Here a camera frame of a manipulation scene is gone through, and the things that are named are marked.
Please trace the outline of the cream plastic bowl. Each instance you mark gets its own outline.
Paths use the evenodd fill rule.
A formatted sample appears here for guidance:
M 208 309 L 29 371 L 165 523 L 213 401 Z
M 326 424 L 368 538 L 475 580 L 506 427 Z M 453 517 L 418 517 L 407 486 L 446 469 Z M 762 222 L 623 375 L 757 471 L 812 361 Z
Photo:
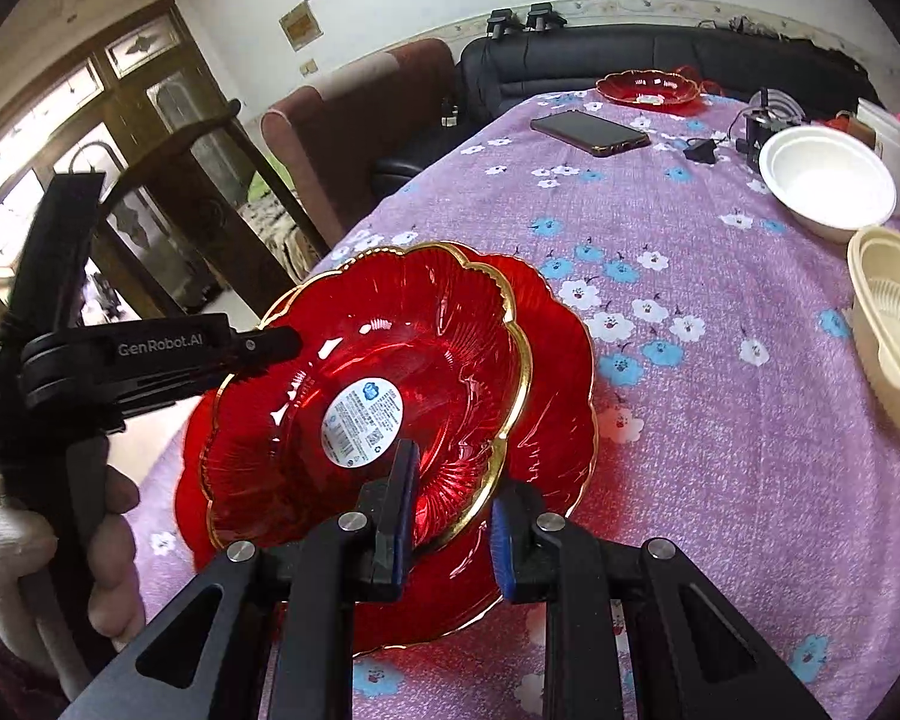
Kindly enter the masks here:
M 847 266 L 855 349 L 873 394 L 900 430 L 900 232 L 859 229 L 847 246 Z

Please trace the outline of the black gripper on sofa right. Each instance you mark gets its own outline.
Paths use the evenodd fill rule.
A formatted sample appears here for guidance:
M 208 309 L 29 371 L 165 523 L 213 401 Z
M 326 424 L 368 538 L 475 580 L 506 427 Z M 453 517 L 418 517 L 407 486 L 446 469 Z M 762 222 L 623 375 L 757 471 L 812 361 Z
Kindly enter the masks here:
M 551 2 L 531 4 L 526 13 L 525 29 L 531 32 L 546 32 L 562 29 L 567 20 L 560 15 Z

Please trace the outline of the black smartphone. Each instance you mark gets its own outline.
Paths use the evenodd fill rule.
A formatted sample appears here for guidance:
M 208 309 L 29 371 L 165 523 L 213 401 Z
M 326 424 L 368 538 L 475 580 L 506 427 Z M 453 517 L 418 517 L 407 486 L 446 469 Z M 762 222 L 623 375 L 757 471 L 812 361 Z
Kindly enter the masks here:
M 650 137 L 644 130 L 606 121 L 582 110 L 538 117 L 530 122 L 530 128 L 582 149 L 594 158 L 609 158 L 650 145 Z

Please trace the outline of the small red plate far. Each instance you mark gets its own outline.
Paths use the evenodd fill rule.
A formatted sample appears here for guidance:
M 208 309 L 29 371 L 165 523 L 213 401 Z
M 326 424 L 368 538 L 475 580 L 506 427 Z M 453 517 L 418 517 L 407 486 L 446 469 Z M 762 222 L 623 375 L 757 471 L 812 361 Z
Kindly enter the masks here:
M 685 106 L 701 96 L 699 83 L 678 71 L 665 70 L 608 73 L 596 82 L 596 91 L 611 103 L 650 109 Z

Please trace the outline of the white foam bowl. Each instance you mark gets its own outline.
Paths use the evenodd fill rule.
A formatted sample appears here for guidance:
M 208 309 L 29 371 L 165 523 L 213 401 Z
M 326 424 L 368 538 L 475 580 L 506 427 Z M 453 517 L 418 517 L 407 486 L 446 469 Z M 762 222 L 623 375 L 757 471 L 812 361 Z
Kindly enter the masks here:
M 809 232 L 845 244 L 896 210 L 896 186 L 880 158 L 834 128 L 802 125 L 777 132 L 759 149 L 770 193 Z

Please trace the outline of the small framed certificate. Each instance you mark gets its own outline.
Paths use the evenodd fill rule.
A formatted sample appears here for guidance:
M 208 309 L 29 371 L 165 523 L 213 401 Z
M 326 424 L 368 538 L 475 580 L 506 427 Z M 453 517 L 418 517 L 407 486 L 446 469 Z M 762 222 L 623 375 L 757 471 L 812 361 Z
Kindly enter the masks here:
M 323 31 L 318 25 L 317 18 L 313 15 L 312 8 L 307 0 L 288 11 L 279 18 L 279 26 L 295 52 L 305 49 L 322 36 Z

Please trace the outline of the black leather sofa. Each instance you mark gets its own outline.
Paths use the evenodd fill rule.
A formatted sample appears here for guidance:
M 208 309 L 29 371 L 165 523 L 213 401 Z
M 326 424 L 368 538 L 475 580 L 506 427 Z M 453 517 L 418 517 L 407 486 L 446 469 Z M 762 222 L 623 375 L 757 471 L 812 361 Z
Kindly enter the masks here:
M 729 29 L 613 25 L 480 37 L 463 49 L 448 101 L 453 127 L 432 125 L 372 163 L 375 199 L 398 192 L 419 172 L 507 110 L 543 93 L 587 91 L 615 71 L 681 71 L 746 101 L 777 88 L 816 119 L 849 110 L 878 93 L 863 65 L 808 39 L 749 36 Z

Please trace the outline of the black power adapter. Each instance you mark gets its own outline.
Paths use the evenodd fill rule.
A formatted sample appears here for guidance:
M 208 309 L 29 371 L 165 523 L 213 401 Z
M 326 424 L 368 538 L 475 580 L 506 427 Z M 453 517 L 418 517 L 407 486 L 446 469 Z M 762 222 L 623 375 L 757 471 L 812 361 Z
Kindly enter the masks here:
M 717 164 L 717 149 L 722 143 L 720 138 L 688 138 L 683 156 L 691 163 L 715 166 Z

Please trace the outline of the dark wooden chair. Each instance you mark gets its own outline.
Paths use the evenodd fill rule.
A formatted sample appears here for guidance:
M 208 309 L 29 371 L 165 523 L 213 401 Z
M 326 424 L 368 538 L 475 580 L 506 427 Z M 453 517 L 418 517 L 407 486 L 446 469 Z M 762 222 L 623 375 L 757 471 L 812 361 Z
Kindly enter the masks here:
M 105 218 L 116 210 L 116 205 L 130 193 L 140 188 L 146 190 L 173 231 L 193 245 L 251 310 L 264 314 L 271 304 L 294 288 L 294 281 L 227 202 L 224 193 L 215 187 L 191 154 L 193 145 L 211 133 L 225 133 L 238 151 L 245 154 L 251 169 L 263 177 L 313 250 L 324 257 L 329 254 L 329 245 L 265 155 L 250 142 L 238 123 L 240 109 L 242 105 L 232 99 L 222 114 L 183 125 L 131 164 L 100 205 L 102 221 L 98 222 L 97 229 L 109 231 Z

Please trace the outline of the large red scalloped plate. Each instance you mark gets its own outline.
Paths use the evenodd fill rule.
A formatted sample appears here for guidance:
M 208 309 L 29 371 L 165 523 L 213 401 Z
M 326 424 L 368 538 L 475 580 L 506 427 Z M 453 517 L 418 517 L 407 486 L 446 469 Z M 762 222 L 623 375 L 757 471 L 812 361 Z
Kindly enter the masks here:
M 532 266 L 510 255 L 481 254 L 453 245 L 476 262 L 495 266 L 512 286 L 517 322 L 532 350 L 532 385 L 507 439 L 502 473 L 475 522 L 436 550 L 418 550 L 413 544 L 400 598 L 395 603 L 364 603 L 357 608 L 354 645 L 361 652 L 439 639 L 479 619 L 499 598 L 487 525 L 496 489 L 505 481 L 525 481 L 543 494 L 549 507 L 569 512 L 589 483 L 598 454 L 593 349 L 583 323 L 554 297 Z M 393 450 L 385 473 L 370 481 L 388 475 L 391 457 Z M 362 486 L 354 505 L 341 512 L 356 507 Z M 320 518 L 315 525 L 341 512 Z M 315 525 L 289 541 L 304 538 Z

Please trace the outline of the white plastic jar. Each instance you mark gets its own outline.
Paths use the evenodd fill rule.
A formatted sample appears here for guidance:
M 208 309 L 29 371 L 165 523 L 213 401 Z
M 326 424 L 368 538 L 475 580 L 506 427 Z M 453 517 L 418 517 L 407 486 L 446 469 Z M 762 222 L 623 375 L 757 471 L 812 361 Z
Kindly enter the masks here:
M 888 167 L 896 187 L 894 218 L 900 218 L 900 120 L 868 99 L 857 103 L 857 119 L 875 132 L 875 151 Z

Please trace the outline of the red glass plate with label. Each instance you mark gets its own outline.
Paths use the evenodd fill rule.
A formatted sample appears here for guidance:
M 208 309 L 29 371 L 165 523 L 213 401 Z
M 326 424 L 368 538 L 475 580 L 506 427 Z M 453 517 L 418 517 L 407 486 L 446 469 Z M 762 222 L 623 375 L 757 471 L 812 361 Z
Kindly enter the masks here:
M 401 439 L 421 452 L 414 548 L 475 522 L 533 378 L 495 266 L 445 242 L 375 249 L 290 291 L 263 325 L 297 332 L 299 353 L 226 377 L 188 422 L 175 515 L 194 561 L 240 538 L 276 546 L 351 507 Z

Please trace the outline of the purple floral tablecloth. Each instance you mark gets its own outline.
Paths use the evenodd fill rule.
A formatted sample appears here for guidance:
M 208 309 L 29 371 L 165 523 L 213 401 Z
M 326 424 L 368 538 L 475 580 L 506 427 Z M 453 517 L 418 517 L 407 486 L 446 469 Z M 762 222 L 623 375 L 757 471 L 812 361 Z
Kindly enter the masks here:
M 582 110 L 650 145 L 594 158 L 530 128 Z M 842 247 L 808 234 L 722 135 L 595 93 L 517 104 L 334 247 L 455 241 L 515 255 L 582 320 L 595 351 L 600 455 L 575 509 L 637 544 L 673 539 L 836 718 L 900 675 L 900 432 L 848 328 Z

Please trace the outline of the wooden glass door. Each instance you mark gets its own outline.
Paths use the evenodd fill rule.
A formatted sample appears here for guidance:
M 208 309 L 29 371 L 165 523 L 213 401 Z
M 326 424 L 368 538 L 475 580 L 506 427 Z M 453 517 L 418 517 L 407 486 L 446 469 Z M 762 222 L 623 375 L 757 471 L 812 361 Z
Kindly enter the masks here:
M 0 114 L 0 316 L 14 286 L 23 238 L 50 182 L 69 172 L 118 177 L 183 125 L 227 103 L 173 0 L 159 0 L 79 44 L 27 83 Z M 255 171 L 225 133 L 191 154 L 240 210 Z M 92 244 L 89 320 L 148 319 L 244 309 L 193 245 L 173 231 L 146 190 L 105 218 Z

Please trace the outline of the red plastic bag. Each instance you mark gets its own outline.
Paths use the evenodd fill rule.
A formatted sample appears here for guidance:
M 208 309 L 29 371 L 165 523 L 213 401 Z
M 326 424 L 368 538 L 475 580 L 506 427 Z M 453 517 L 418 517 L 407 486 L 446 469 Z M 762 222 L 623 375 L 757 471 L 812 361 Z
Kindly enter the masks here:
M 701 72 L 692 65 L 681 65 L 681 67 L 674 69 L 674 73 L 678 73 L 678 75 L 683 76 L 683 78 L 688 78 L 691 82 L 696 83 L 697 87 L 701 90 L 701 93 L 710 94 L 710 96 L 722 96 L 722 94 L 724 94 L 724 88 L 717 82 L 704 78 L 704 76 L 701 75 Z

